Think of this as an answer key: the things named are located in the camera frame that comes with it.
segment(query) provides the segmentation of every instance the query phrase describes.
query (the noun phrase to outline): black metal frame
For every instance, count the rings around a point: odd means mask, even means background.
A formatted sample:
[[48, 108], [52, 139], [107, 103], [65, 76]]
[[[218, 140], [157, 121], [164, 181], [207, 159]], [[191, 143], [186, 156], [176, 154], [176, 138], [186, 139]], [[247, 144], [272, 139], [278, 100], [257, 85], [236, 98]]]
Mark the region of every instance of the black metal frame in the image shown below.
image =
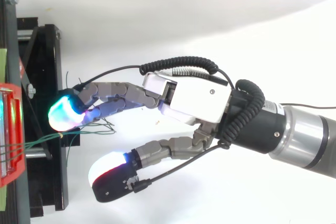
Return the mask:
[[[60, 38], [55, 25], [32, 27], [36, 22], [25, 24], [28, 18], [18, 18], [19, 30], [33, 30], [29, 41], [19, 41], [19, 51], [27, 78], [37, 90], [32, 99], [28, 97], [28, 82], [23, 82], [26, 95], [23, 99], [26, 142], [43, 135], [55, 133], [48, 123], [48, 111], [56, 101], [58, 90], [62, 90]], [[76, 136], [73, 146], [79, 145]], [[64, 210], [68, 204], [68, 182], [66, 148], [69, 139], [56, 138], [45, 142], [42, 147], [46, 158], [27, 159], [30, 216], [43, 216], [43, 206], [55, 205], [55, 210]]]
[[[30, 40], [18, 42], [17, 30], [33, 30]], [[62, 89], [60, 38], [55, 25], [38, 27], [37, 18], [16, 19], [15, 5], [0, 1], [0, 48], [7, 48], [6, 80], [22, 85], [25, 141], [55, 133], [48, 123], [48, 110]], [[25, 68], [20, 78], [20, 59]], [[36, 94], [28, 96], [32, 84]], [[7, 207], [1, 224], [27, 224], [43, 216], [43, 206], [64, 210], [69, 203], [66, 168], [67, 136], [41, 144], [46, 157], [27, 159], [27, 169], [7, 186]], [[80, 135], [73, 146], [79, 146]]]
[[[0, 0], [0, 48], [7, 49], [6, 82], [20, 86], [19, 53], [15, 5]], [[6, 210], [0, 212], [1, 224], [29, 223], [27, 172], [7, 185]]]

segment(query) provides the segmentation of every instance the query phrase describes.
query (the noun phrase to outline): black cable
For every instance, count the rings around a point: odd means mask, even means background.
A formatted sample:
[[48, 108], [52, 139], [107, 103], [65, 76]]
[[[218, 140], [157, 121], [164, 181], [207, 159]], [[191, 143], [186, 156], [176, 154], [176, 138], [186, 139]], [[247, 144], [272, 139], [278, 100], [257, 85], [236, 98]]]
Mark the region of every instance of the black cable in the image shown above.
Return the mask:
[[245, 91], [252, 96], [250, 103], [225, 127], [220, 130], [220, 140], [225, 149], [238, 137], [242, 128], [246, 126], [261, 111], [265, 104], [265, 97], [261, 89], [249, 80], [238, 80], [236, 89]]
[[68, 73], [69, 73], [69, 71], [65, 75], [65, 85], [67, 86], [67, 88], [68, 88]]
[[336, 107], [318, 107], [318, 106], [312, 106], [312, 105], [306, 105], [301, 103], [281, 103], [282, 106], [301, 106], [301, 107], [307, 107], [317, 110], [333, 110], [336, 109]]
[[124, 69], [130, 69], [130, 68], [140, 68], [139, 65], [131, 65], [131, 66], [125, 66], [125, 67], [121, 67], [121, 68], [115, 68], [115, 69], [112, 69], [112, 70], [109, 70], [109, 71], [106, 71], [104, 73], [101, 73], [93, 78], [91, 78], [90, 80], [86, 81], [86, 82], [83, 82], [81, 84], [78, 84], [76, 86], [74, 86], [73, 88], [80, 91], [82, 90], [87, 84], [99, 79], [100, 77], [103, 77], [109, 73], [114, 73], [114, 72], [117, 72], [117, 71], [120, 71], [120, 70], [124, 70]]
[[207, 70], [209, 74], [215, 74], [216, 72], [220, 72], [222, 75], [225, 76], [231, 88], [235, 89], [229, 76], [224, 71], [220, 70], [214, 62], [212, 62], [211, 60], [202, 58], [202, 57], [195, 57], [195, 56], [175, 57], [175, 58], [170, 58], [166, 60], [158, 60], [158, 61], [150, 62], [150, 63], [143, 64], [140, 66], [132, 65], [132, 66], [126, 66], [126, 67], [121, 67], [121, 68], [115, 68], [115, 69], [106, 71], [104, 73], [101, 73], [86, 82], [78, 84], [74, 86], [73, 89], [81, 91], [87, 84], [97, 80], [98, 78], [103, 77], [109, 73], [114, 73], [114, 72], [124, 70], [124, 69], [139, 68], [140, 74], [144, 76], [148, 72], [155, 72], [155, 71], [160, 71], [160, 70], [169, 69], [169, 68], [176, 68], [176, 67], [199, 67], [199, 68], [203, 68]]
[[140, 74], [144, 76], [148, 72], [155, 72], [177, 67], [203, 68], [208, 71], [209, 74], [215, 74], [218, 70], [218, 66], [211, 60], [196, 56], [181, 56], [143, 64], [140, 66]]
[[204, 152], [201, 152], [201, 153], [197, 154], [196, 156], [192, 157], [191, 159], [189, 159], [188, 161], [184, 162], [183, 164], [178, 165], [177, 167], [175, 167], [175, 168], [173, 168], [173, 169], [171, 169], [171, 170], [169, 170], [169, 171], [167, 171], [167, 172], [165, 172], [165, 173], [163, 173], [163, 174], [161, 174], [161, 175], [159, 175], [159, 176], [156, 176], [155, 178], [152, 178], [152, 179], [150, 180], [150, 183], [153, 183], [153, 182], [155, 182], [155, 181], [157, 181], [157, 180], [159, 180], [159, 179], [161, 179], [161, 178], [164, 178], [164, 177], [168, 176], [169, 174], [172, 174], [172, 173], [176, 172], [177, 170], [182, 169], [183, 167], [185, 167], [185, 166], [187, 166], [188, 164], [190, 164], [190, 163], [196, 161], [196, 160], [199, 159], [200, 157], [203, 157], [205, 154], [207, 154], [207, 153], [209, 153], [209, 152], [212, 152], [213, 150], [218, 149], [218, 148], [221, 148], [221, 147], [222, 147], [221, 145], [215, 145], [215, 146], [213, 146], [213, 147], [211, 147], [211, 148], [205, 150]]
[[233, 82], [231, 81], [230, 77], [226, 74], [226, 72], [224, 72], [222, 69], [217, 69], [217, 71], [219, 73], [221, 73], [222, 75], [224, 75], [224, 77], [226, 78], [226, 80], [228, 81], [228, 83], [230, 84], [232, 89], [235, 89], [235, 86], [233, 85]]

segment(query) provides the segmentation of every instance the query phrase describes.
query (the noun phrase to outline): metal rod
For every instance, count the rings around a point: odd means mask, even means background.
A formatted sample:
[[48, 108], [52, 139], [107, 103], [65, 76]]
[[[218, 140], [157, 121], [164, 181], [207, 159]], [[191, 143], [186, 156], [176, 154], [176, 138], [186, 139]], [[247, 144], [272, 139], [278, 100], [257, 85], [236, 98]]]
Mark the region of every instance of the metal rod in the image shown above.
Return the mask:
[[26, 150], [26, 158], [40, 158], [46, 156], [47, 155], [42, 147], [36, 147]]
[[19, 41], [28, 41], [32, 37], [33, 30], [18, 30], [17, 39]]

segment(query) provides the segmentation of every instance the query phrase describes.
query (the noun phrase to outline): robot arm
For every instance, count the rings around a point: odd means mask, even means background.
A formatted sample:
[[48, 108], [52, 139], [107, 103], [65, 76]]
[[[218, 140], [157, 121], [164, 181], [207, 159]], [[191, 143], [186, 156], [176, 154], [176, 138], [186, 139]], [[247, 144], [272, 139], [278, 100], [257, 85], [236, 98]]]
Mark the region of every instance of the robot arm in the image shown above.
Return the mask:
[[[163, 158], [193, 157], [186, 162], [190, 163], [214, 148], [228, 149], [231, 143], [336, 178], [335, 121], [265, 101], [261, 90], [246, 80], [238, 81], [234, 89], [230, 80], [228, 85], [211, 75], [216, 72], [211, 64], [205, 67], [211, 74], [192, 69], [162, 72], [156, 71], [163, 69], [155, 69], [156, 65], [139, 66], [145, 74], [143, 87], [85, 83], [79, 90], [63, 91], [49, 111], [49, 123], [57, 131], [140, 106], [158, 108], [162, 114], [189, 125], [200, 124], [193, 138], [151, 141], [129, 153], [112, 152], [100, 158], [89, 172], [98, 201], [112, 201], [147, 188], [157, 179], [139, 181], [136, 171]], [[98, 99], [103, 103], [91, 109]], [[219, 139], [218, 145], [209, 148], [214, 138]]]

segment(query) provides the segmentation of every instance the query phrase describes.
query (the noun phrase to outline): green wire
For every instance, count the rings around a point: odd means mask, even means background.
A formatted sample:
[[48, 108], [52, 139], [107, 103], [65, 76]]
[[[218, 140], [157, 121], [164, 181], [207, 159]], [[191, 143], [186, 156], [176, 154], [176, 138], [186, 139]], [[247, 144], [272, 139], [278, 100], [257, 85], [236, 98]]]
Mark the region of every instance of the green wire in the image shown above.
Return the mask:
[[[52, 140], [52, 139], [55, 139], [57, 137], [60, 137], [62, 135], [73, 135], [74, 134], [74, 137], [72, 138], [71, 142], [70, 142], [70, 145], [69, 145], [69, 150], [68, 150], [68, 154], [67, 154], [67, 162], [68, 162], [68, 157], [69, 157], [69, 152], [70, 152], [70, 147], [75, 139], [75, 137], [78, 135], [78, 134], [98, 134], [98, 135], [111, 135], [111, 134], [114, 134], [115, 133], [115, 130], [111, 127], [113, 124], [111, 124], [110, 122], [108, 122], [106, 119], [104, 120], [106, 121], [107, 123], [106, 124], [100, 124], [100, 123], [91, 123], [91, 124], [87, 124], [87, 125], [84, 125], [81, 129], [83, 129], [84, 127], [86, 126], [105, 126], [107, 127], [109, 130], [108, 131], [96, 131], [96, 132], [92, 132], [92, 131], [73, 131], [73, 132], [62, 132], [62, 133], [53, 133], [53, 134], [49, 134], [49, 135], [46, 135], [46, 136], [43, 136], [41, 137], [40, 139], [36, 140], [36, 141], [33, 141], [33, 142], [28, 142], [28, 143], [24, 143], [24, 147], [20, 147], [20, 148], [16, 148], [14, 150], [11, 150], [11, 151], [8, 151], [8, 152], [4, 152], [4, 153], [1, 153], [1, 155], [6, 155], [8, 153], [12, 153], [12, 152], [15, 152], [15, 151], [18, 151], [18, 150], [22, 150], [22, 149], [30, 149], [32, 148], [34, 145], [36, 144], [40, 144], [42, 142], [46, 142], [48, 140]], [[0, 147], [8, 147], [8, 146], [19, 146], [19, 145], [23, 145], [23, 144], [8, 144], [8, 145], [0, 145]], [[16, 159], [17, 157], [19, 157], [20, 155], [22, 155], [22, 153], [24, 153], [25, 151], [23, 150], [22, 152], [20, 152], [19, 154], [17, 154], [16, 156], [12, 157], [12, 158], [9, 158], [7, 160], [4, 160], [4, 161], [1, 161], [0, 163], [3, 163], [3, 162], [8, 162], [8, 161], [11, 161], [11, 160], [14, 160]]]

